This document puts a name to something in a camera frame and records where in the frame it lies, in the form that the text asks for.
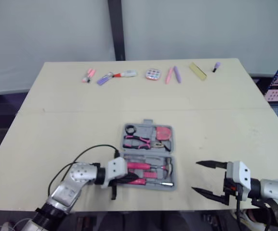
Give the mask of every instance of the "black metal frame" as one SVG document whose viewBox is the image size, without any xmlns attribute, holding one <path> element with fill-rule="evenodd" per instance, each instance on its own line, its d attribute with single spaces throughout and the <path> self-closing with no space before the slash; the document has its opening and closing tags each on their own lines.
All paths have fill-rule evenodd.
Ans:
<svg viewBox="0 0 278 231">
<path fill-rule="evenodd" d="M 125 45 L 121 0 L 108 0 L 116 61 L 125 61 Z"/>
</svg>

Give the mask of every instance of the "table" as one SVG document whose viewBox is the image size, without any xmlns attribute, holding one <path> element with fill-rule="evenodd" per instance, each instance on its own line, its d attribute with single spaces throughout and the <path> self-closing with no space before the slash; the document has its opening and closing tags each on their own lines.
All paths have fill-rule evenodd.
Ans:
<svg viewBox="0 0 278 231">
<path fill-rule="evenodd" d="M 221 67 L 212 73 L 218 61 Z M 188 68 L 191 62 L 206 72 L 205 81 Z M 182 83 L 173 76 L 165 85 L 173 65 Z M 97 69 L 92 83 L 81 83 L 90 67 Z M 144 78 L 151 67 L 162 71 L 159 81 Z M 95 83 L 108 71 L 127 69 L 138 76 Z M 238 59 L 45 63 L 0 146 L 0 210 L 42 206 L 59 169 L 92 145 L 119 147 L 123 125 L 145 118 L 174 129 L 177 189 L 118 187 L 111 201 L 110 188 L 88 186 L 74 211 L 234 208 L 235 199 L 227 207 L 191 189 L 222 192 L 223 169 L 196 165 L 199 160 L 242 160 L 253 178 L 278 178 L 278 118 Z M 103 165 L 112 158 L 112 150 L 99 148 L 80 160 Z M 251 207 L 250 201 L 241 207 Z"/>
</svg>

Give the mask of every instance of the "black cable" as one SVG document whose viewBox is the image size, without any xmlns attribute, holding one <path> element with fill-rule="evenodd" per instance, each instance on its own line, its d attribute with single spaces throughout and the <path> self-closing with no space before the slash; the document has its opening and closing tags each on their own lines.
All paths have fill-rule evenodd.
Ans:
<svg viewBox="0 0 278 231">
<path fill-rule="evenodd" d="M 241 228 L 241 223 L 240 223 L 240 199 L 237 197 L 236 198 L 236 220 L 237 220 L 237 225 L 240 231 L 243 229 Z"/>
<path fill-rule="evenodd" d="M 72 165 L 73 164 L 73 162 L 72 163 L 69 163 L 68 165 L 65 165 L 54 177 L 53 177 L 53 179 L 52 179 L 52 181 L 50 182 L 50 184 L 49 184 L 49 186 L 48 186 L 48 196 L 50 196 L 50 189 L 51 189 L 51 185 L 52 185 L 52 183 L 53 183 L 53 181 L 57 178 L 57 176 L 58 175 L 60 175 L 60 173 L 66 168 L 66 167 L 68 167 L 69 165 Z"/>
<path fill-rule="evenodd" d="M 265 231 L 268 231 L 269 227 L 270 227 L 270 223 L 272 221 L 272 216 L 270 214 L 270 210 L 267 207 L 265 209 L 267 211 L 267 223 L 266 223 L 266 226 L 265 226 Z"/>
<path fill-rule="evenodd" d="M 95 145 L 95 146 L 92 146 L 88 149 L 85 149 L 83 152 L 81 152 L 77 157 L 76 159 L 74 159 L 74 161 L 72 162 L 72 164 L 69 166 L 69 168 L 67 169 L 66 173 L 64 174 L 63 178 L 62 178 L 62 181 L 65 179 L 67 173 L 69 172 L 69 170 L 71 169 L 72 165 L 79 159 L 80 156 L 82 156 L 84 153 L 86 153 L 87 151 L 89 151 L 90 149 L 93 149 L 93 148 L 97 148 L 97 147 L 111 147 L 113 149 L 115 149 L 115 154 L 114 154 L 114 158 L 116 158 L 116 154 L 119 153 L 118 149 L 110 144 L 99 144 L 99 145 Z"/>
<path fill-rule="evenodd" d="M 61 181 L 63 181 L 63 180 L 65 179 L 65 177 L 66 177 L 68 171 L 71 169 L 72 165 L 76 163 L 76 160 L 77 160 L 80 156 L 82 156 L 85 152 L 87 152 L 88 150 L 93 149 L 93 148 L 97 148 L 97 147 L 111 147 L 111 148 L 113 148 L 113 149 L 115 150 L 114 158 L 119 157 L 119 151 L 118 151 L 118 149 L 117 149 L 116 147 L 110 145 L 110 144 L 99 144 L 99 145 L 95 145 L 95 146 L 92 146 L 92 147 L 90 147 L 90 148 L 84 150 L 83 152 L 81 152 L 81 153 L 76 157 L 76 159 L 74 159 L 74 161 L 73 161 L 72 163 L 69 163 L 69 164 L 67 164 L 66 166 L 64 166 L 64 167 L 54 176 L 54 178 L 51 180 L 51 182 L 50 182 L 50 184 L 49 184 L 49 186 L 48 186 L 48 196 L 50 196 L 50 194 L 51 194 L 51 193 L 50 193 L 51 185 L 52 185 L 53 181 L 57 178 L 57 176 L 58 176 L 66 167 L 70 166 L 70 167 L 68 168 L 68 170 L 66 171 L 66 173 L 64 174 L 62 180 L 61 180 Z"/>
</svg>

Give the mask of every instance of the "pink marker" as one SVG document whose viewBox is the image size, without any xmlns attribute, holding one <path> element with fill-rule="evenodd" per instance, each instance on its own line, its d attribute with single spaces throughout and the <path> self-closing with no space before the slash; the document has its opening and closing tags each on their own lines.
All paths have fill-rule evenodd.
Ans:
<svg viewBox="0 0 278 231">
<path fill-rule="evenodd" d="M 89 82 L 89 76 L 90 76 L 90 73 L 92 72 L 92 70 L 93 70 L 93 69 L 90 68 L 90 69 L 87 71 L 86 76 L 82 79 L 82 83 Z"/>
<path fill-rule="evenodd" d="M 167 77 L 166 77 L 166 84 L 168 84 L 169 81 L 170 81 L 170 79 L 171 79 L 172 71 L 173 71 L 173 67 L 171 67 L 171 68 L 169 69 L 168 75 L 167 75 Z"/>
<path fill-rule="evenodd" d="M 91 81 L 91 78 L 94 76 L 95 72 L 96 72 L 96 69 L 92 69 L 92 71 L 87 76 L 87 82 L 88 83 Z"/>
</svg>

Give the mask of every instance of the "screwdriver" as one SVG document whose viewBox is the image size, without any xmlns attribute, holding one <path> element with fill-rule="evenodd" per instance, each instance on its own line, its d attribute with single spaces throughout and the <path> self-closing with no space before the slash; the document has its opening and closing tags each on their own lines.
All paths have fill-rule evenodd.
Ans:
<svg viewBox="0 0 278 231">
<path fill-rule="evenodd" d="M 157 181 L 148 181 L 142 178 L 136 179 L 134 181 L 128 182 L 128 184 L 139 184 L 139 185 L 146 185 L 146 183 L 150 183 L 150 184 L 161 184 L 164 186 L 169 186 L 172 187 L 174 184 L 170 183 L 170 182 L 157 182 Z"/>
</svg>

